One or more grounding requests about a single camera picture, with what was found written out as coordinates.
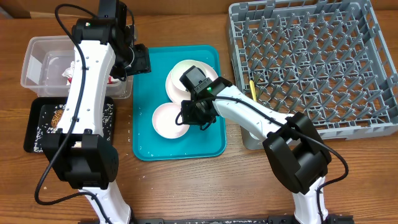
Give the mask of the red foil wrapper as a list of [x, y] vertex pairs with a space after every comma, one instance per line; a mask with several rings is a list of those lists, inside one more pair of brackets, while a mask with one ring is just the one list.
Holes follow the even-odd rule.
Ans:
[[[108, 84], [115, 84], [117, 83], [119, 80], [118, 79], [114, 79], [113, 77], [109, 76], [108, 77]], [[72, 84], [72, 78], [67, 78], [67, 85], [71, 85]]]

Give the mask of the white bowl with residue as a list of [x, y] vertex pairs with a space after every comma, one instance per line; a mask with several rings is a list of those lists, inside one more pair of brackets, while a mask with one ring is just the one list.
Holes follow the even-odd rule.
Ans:
[[182, 122], [181, 117], [177, 117], [179, 112], [181, 112], [181, 106], [176, 103], [164, 103], [156, 108], [152, 115], [152, 125], [155, 131], [167, 139], [177, 139], [183, 136], [190, 126], [176, 124], [176, 121]]

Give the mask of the yellow plastic spoon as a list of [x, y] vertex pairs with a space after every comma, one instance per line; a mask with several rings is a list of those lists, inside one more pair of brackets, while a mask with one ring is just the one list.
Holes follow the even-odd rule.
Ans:
[[249, 81], [249, 86], [250, 86], [250, 90], [251, 90], [252, 99], [254, 101], [257, 101], [256, 87], [255, 87], [255, 83], [253, 80]]

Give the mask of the brown food scrap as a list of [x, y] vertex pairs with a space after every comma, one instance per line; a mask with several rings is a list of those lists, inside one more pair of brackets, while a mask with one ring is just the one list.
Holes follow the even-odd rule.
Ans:
[[63, 115], [63, 110], [57, 110], [52, 117], [51, 127], [56, 128]]

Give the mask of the white bowl with food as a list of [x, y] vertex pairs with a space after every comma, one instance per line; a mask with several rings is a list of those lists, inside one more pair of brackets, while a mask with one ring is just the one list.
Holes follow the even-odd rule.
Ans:
[[171, 70], [171, 81], [174, 84], [176, 88], [179, 90], [185, 91], [186, 88], [183, 86], [183, 84], [180, 81], [180, 77], [183, 75], [184, 72], [186, 72], [190, 67], [196, 66], [199, 68], [204, 75], [206, 75], [206, 70], [204, 66], [196, 60], [182, 60], [178, 62], [173, 69]]

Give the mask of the white plastic cup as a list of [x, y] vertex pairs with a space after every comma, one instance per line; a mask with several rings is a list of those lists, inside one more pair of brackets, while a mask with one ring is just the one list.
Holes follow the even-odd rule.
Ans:
[[257, 138], [255, 135], [253, 135], [253, 133], [250, 133], [250, 132], [249, 132], [249, 134], [250, 134], [250, 137], [252, 137], [253, 139], [255, 139], [255, 140], [257, 140], [257, 141], [259, 140], [259, 138]]

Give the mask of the white napkin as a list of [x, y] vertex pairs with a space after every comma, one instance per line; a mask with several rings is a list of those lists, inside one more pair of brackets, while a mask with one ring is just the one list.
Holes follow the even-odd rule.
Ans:
[[62, 73], [62, 76], [67, 79], [67, 85], [71, 85], [72, 83], [72, 78], [75, 70], [75, 62], [72, 61], [70, 63], [70, 66], [65, 69], [65, 71]]

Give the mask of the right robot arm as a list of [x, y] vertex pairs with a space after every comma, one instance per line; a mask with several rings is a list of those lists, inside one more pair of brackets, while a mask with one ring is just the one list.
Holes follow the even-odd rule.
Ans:
[[217, 116], [230, 119], [260, 141], [278, 181], [294, 197], [297, 223], [324, 223], [328, 217], [321, 184], [331, 156], [310, 119], [302, 113], [270, 110], [225, 78], [181, 78], [190, 92], [178, 117], [206, 129]]

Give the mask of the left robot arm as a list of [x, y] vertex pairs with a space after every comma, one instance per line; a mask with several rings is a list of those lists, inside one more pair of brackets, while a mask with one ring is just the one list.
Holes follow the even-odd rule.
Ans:
[[[75, 45], [75, 68], [56, 132], [42, 143], [49, 164], [36, 186], [35, 201], [54, 205], [84, 196], [100, 223], [132, 223], [132, 209], [116, 183], [118, 152], [103, 134], [103, 109], [109, 77], [123, 81], [150, 72], [148, 49], [134, 44], [133, 25], [116, 18], [79, 19], [66, 33]], [[51, 170], [76, 193], [41, 200], [39, 192]]]

